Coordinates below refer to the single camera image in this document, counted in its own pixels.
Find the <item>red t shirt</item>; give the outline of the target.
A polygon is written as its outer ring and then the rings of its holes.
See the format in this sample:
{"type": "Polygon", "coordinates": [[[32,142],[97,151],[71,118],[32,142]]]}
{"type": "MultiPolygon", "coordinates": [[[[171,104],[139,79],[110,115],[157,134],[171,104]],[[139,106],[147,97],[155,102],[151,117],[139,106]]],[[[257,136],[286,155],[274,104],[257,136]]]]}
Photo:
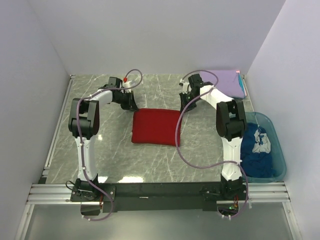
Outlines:
{"type": "Polygon", "coordinates": [[[134,144],[175,146],[180,144],[180,112],[172,109],[141,108],[133,114],[132,137],[134,144]]]}

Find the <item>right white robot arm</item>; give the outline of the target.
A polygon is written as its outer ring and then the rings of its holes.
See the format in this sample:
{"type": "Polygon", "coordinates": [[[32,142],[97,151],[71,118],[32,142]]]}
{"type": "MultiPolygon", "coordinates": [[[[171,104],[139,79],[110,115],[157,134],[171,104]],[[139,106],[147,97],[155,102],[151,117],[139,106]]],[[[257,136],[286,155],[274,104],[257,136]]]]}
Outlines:
{"type": "Polygon", "coordinates": [[[245,130],[247,129],[247,119],[244,104],[241,100],[235,100],[222,93],[216,88],[219,77],[210,71],[207,73],[214,76],[215,83],[204,82],[199,72],[192,71],[180,80],[182,92],[180,96],[180,116],[175,127],[175,146],[180,158],[189,166],[196,169],[208,169],[222,165],[220,175],[219,195],[226,200],[246,190],[243,185],[244,171],[241,168],[241,144],[245,130]],[[223,161],[210,166],[196,166],[189,163],[181,154],[178,144],[178,128],[184,113],[194,109],[196,101],[203,100],[216,110],[215,127],[222,140],[223,161]]]}

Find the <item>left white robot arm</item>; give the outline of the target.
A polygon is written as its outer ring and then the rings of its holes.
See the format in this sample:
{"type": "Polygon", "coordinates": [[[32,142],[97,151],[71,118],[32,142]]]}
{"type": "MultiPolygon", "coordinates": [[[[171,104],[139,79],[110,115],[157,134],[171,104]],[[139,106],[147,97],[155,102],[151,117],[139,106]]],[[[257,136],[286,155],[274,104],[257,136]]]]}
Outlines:
{"type": "Polygon", "coordinates": [[[68,129],[75,139],[78,154],[78,176],[80,181],[95,183],[98,171],[95,162],[94,145],[100,129],[100,108],[111,103],[119,104],[125,111],[137,112],[133,88],[139,83],[110,77],[108,83],[93,94],[74,98],[68,120],[68,129]]]}

